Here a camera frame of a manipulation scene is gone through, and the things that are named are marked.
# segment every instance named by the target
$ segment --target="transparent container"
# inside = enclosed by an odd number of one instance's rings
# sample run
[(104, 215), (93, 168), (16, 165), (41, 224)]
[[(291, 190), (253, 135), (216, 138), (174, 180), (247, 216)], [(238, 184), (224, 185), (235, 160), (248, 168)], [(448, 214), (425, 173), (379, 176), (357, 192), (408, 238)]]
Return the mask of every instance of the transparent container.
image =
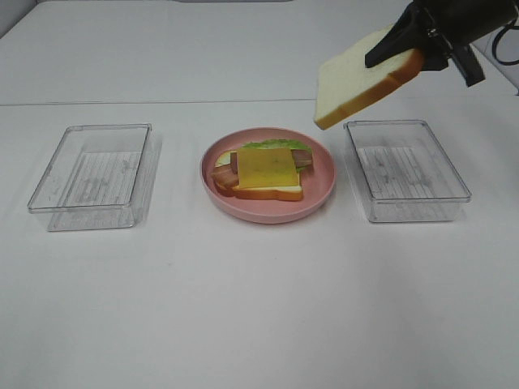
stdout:
[(149, 124), (66, 129), (29, 203), (48, 231), (120, 229), (148, 210), (158, 162)]
[(424, 121), (348, 122), (346, 164), (373, 223), (451, 221), (470, 191)]

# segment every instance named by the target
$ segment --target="green lettuce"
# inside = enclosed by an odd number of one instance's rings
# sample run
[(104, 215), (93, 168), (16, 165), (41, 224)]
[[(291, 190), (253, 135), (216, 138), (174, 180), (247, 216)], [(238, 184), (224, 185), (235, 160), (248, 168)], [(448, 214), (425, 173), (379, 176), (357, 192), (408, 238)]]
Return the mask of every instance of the green lettuce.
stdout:
[(305, 143), (295, 139), (268, 139), (263, 142), (249, 142), (242, 147), (246, 148), (289, 148), (290, 150), (308, 150), (311, 148)]

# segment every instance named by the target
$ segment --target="white bread slice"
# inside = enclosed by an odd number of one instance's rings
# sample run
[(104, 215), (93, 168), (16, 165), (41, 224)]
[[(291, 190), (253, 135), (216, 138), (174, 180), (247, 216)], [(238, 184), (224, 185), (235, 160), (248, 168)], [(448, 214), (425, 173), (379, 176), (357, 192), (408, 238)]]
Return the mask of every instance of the white bread slice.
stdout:
[[(229, 150), (221, 154), (215, 163), (215, 167), (230, 164), (230, 153), (235, 150)], [(269, 186), (262, 188), (240, 188), (240, 185), (232, 188), (224, 188), (215, 182), (218, 191), (225, 196), (234, 196), (239, 199), (250, 200), (267, 200), (277, 199), (285, 201), (299, 201), (302, 199), (301, 175), (299, 176), (299, 185), (297, 186)]]
[(371, 33), (320, 66), (314, 121), (322, 130), (386, 97), (418, 75), (424, 63), (418, 49), (366, 68), (365, 55), (391, 27)]

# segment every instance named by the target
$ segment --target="bottom bread slice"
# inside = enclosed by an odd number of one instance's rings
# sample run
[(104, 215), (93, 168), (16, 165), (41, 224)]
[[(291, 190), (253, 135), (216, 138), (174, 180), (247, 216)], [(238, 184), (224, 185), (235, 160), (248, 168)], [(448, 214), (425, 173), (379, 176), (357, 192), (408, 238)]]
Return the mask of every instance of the bottom bread slice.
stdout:
[[(230, 163), (230, 153), (233, 150), (221, 154), (215, 167), (227, 165)], [(237, 197), (238, 199), (250, 200), (284, 200), (284, 201), (299, 201), (302, 199), (301, 174), (298, 173), (299, 185), (297, 186), (270, 186), (260, 188), (240, 188), (239, 184), (231, 188), (225, 188), (215, 182), (218, 192), (224, 196)]]

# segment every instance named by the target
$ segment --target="yellow cheese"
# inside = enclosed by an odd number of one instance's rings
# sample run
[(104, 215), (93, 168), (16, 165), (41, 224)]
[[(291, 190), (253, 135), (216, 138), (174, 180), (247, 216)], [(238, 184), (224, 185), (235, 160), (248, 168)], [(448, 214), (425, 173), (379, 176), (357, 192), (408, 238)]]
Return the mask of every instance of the yellow cheese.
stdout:
[(290, 149), (241, 147), (237, 153), (240, 188), (299, 185)]

